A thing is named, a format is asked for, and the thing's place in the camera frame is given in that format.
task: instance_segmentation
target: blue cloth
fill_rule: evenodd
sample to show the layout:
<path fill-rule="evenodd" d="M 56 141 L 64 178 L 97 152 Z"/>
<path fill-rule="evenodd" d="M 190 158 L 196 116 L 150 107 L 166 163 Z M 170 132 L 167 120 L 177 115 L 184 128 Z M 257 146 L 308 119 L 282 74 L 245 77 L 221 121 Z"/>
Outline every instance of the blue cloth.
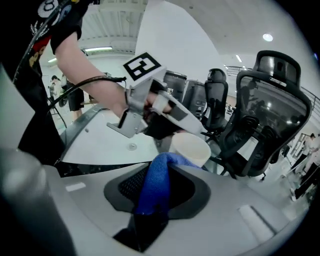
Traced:
<path fill-rule="evenodd" d="M 175 153 L 161 153 L 151 163 L 140 193 L 136 214 L 150 215 L 169 211 L 170 178 L 168 163 L 199 168 Z"/>

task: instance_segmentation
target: ceiling light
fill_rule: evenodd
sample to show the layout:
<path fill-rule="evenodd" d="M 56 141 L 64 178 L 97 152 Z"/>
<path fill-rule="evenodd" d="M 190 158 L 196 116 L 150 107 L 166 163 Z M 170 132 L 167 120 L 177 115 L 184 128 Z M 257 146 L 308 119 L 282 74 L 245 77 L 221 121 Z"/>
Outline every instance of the ceiling light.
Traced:
<path fill-rule="evenodd" d="M 263 34 L 263 39 L 264 40 L 266 40 L 267 42 L 271 42 L 273 39 L 274 39 L 274 37 L 272 36 L 272 35 L 270 35 L 270 34 Z"/>
<path fill-rule="evenodd" d="M 51 63 L 51 62 L 55 62 L 56 60 L 57 60 L 57 58 L 53 58 L 53 59 L 48 60 L 48 62 Z"/>
<path fill-rule="evenodd" d="M 111 46 L 84 49 L 86 52 L 107 51 L 112 50 Z"/>
<path fill-rule="evenodd" d="M 242 60 L 240 59 L 240 57 L 239 57 L 238 54 L 236 54 L 235 56 L 236 56 L 236 58 L 238 59 L 238 61 L 242 62 Z"/>
<path fill-rule="evenodd" d="M 270 67 L 273 69 L 275 67 L 275 63 L 274 63 L 273 57 L 269 58 L 269 62 L 270 62 Z"/>

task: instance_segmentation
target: white paper cup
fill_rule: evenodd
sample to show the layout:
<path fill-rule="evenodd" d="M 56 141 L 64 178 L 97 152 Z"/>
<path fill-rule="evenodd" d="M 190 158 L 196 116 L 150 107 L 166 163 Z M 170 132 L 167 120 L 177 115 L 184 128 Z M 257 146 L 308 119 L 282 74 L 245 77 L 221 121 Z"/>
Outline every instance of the white paper cup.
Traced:
<path fill-rule="evenodd" d="M 173 135 L 169 152 L 181 155 L 199 167 L 202 167 L 211 156 L 209 145 L 188 132 Z"/>

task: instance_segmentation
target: railing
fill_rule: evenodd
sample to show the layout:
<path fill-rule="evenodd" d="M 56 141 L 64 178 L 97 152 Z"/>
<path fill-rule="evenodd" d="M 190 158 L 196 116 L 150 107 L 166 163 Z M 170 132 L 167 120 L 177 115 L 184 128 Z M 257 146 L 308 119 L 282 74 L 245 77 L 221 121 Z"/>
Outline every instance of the railing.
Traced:
<path fill-rule="evenodd" d="M 240 66 L 226 66 L 226 73 L 230 77 L 236 77 L 240 71 L 252 70 L 252 68 L 240 67 Z M 320 124 L 320 98 L 315 96 L 311 91 L 304 87 L 301 87 L 301 91 L 310 99 L 312 105 L 311 116 L 315 118 Z"/>

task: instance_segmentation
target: black t-shirt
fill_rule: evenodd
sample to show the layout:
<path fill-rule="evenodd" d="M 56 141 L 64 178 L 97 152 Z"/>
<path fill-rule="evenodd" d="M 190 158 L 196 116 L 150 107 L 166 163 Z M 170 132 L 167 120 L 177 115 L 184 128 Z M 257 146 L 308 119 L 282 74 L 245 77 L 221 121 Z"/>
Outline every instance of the black t-shirt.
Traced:
<path fill-rule="evenodd" d="M 62 0 L 6 1 L 2 10 L 7 10 L 1 42 L 4 50 L 1 61 L 9 77 L 13 79 L 34 34 Z M 91 0 L 70 0 L 47 24 L 43 33 L 33 45 L 26 62 L 23 64 L 15 82 L 35 115 L 23 134 L 19 148 L 36 156 L 43 164 L 53 165 L 61 156 L 64 144 L 55 128 L 52 116 L 37 115 L 48 107 L 47 93 L 42 81 L 39 59 L 49 40 L 53 53 L 60 43 L 77 32 L 81 37 L 82 17 Z"/>

